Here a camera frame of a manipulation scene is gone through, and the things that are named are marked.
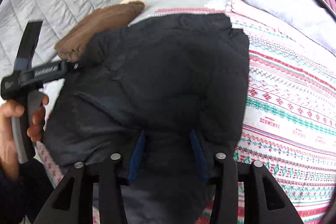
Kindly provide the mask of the person left hand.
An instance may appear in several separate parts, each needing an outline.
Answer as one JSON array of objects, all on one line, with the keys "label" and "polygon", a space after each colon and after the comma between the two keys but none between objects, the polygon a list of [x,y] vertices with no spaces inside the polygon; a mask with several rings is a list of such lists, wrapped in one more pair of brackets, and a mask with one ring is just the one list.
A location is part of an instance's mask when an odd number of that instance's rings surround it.
[{"label": "person left hand", "polygon": [[[44,134],[45,106],[49,97],[44,95],[42,104],[32,116],[32,125],[27,129],[27,136],[32,141],[40,141]],[[24,113],[24,107],[15,100],[8,100],[1,106],[1,167],[10,180],[19,178],[18,155],[11,128],[11,118],[19,118]]]}]

